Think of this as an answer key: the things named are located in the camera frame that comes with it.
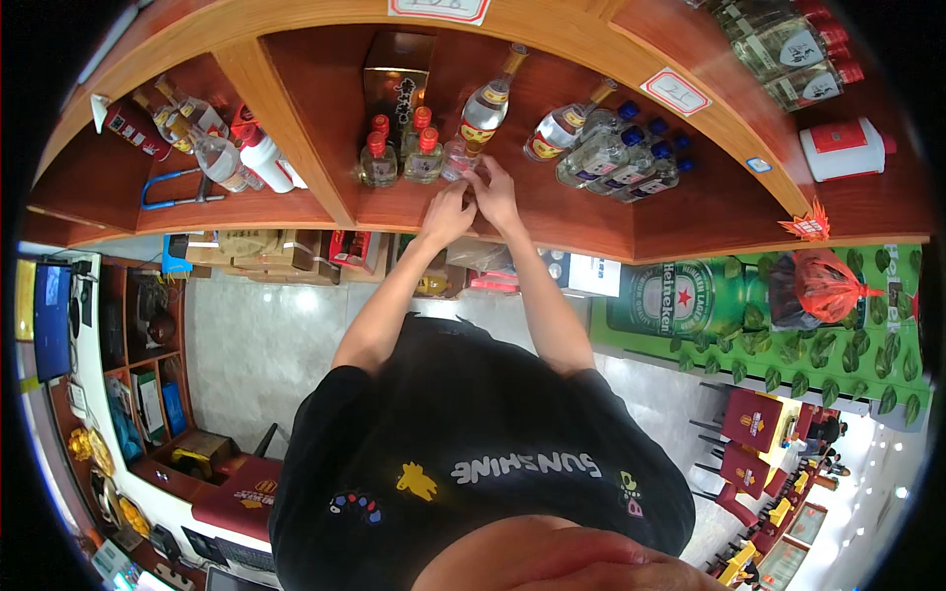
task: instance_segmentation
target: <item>hand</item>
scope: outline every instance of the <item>hand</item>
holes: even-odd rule
[[[483,156],[482,163],[489,171],[489,186],[472,170],[464,171],[464,178],[470,181],[476,191],[476,202],[480,206],[482,216],[493,224],[503,237],[508,237],[509,233],[522,226],[516,208],[513,178],[492,156]]]
[[[436,249],[434,254],[462,236],[473,223],[477,204],[469,203],[464,209],[464,191],[468,186],[466,181],[452,183],[430,202],[417,237]]]

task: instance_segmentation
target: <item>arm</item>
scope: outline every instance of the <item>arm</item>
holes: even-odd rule
[[[476,203],[463,208],[467,187],[463,181],[454,183],[430,202],[420,234],[348,327],[332,359],[332,369],[354,365],[375,374],[391,356],[417,282],[433,257],[473,223]]]
[[[488,186],[473,172],[465,172],[464,178],[476,190],[483,216],[496,227],[513,255],[535,351],[564,376],[594,369],[594,355],[585,327],[565,301],[522,225],[512,178],[491,156],[484,156],[483,163],[489,170]]]

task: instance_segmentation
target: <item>heineken poster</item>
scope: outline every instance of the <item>heineken poster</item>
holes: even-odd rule
[[[591,341],[720,374],[715,381],[752,376],[793,397],[820,392],[826,406],[839,395],[876,400],[880,413],[905,413],[909,425],[931,395],[917,327],[921,246],[832,250],[862,284],[884,292],[858,300],[841,322],[806,314],[807,324],[786,326],[783,305],[772,304],[783,294],[775,288],[770,298],[770,284],[785,261],[794,272],[792,253],[769,252],[623,265],[620,296],[592,305]]]

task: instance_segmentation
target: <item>forearm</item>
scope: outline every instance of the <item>forearm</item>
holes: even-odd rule
[[[417,282],[440,251],[430,241],[411,241],[397,266],[387,276],[342,337],[332,368],[354,365],[369,374],[391,356]]]
[[[503,237],[516,265],[535,352],[562,375],[594,368],[585,327],[549,275],[529,233],[521,223],[504,230]]]

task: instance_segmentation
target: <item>tiled floor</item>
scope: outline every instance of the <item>tiled floor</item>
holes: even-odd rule
[[[282,458],[296,408],[327,373],[345,328],[374,292],[369,284],[339,287],[258,284],[215,271],[187,287],[187,374],[198,424],[253,449],[272,422],[279,424],[268,455]],[[570,300],[585,316],[584,300]],[[426,316],[459,315],[495,339],[534,351],[518,297],[466,292],[456,302],[414,300]],[[722,481],[693,468],[715,465],[710,446],[697,439],[690,419],[709,421],[726,402],[719,391],[678,374],[629,359],[595,355],[599,371],[631,415],[683,471],[694,490],[716,492]],[[745,495],[753,510],[766,501]],[[696,529],[682,558],[703,567],[713,552],[744,530],[735,517],[696,498]]]

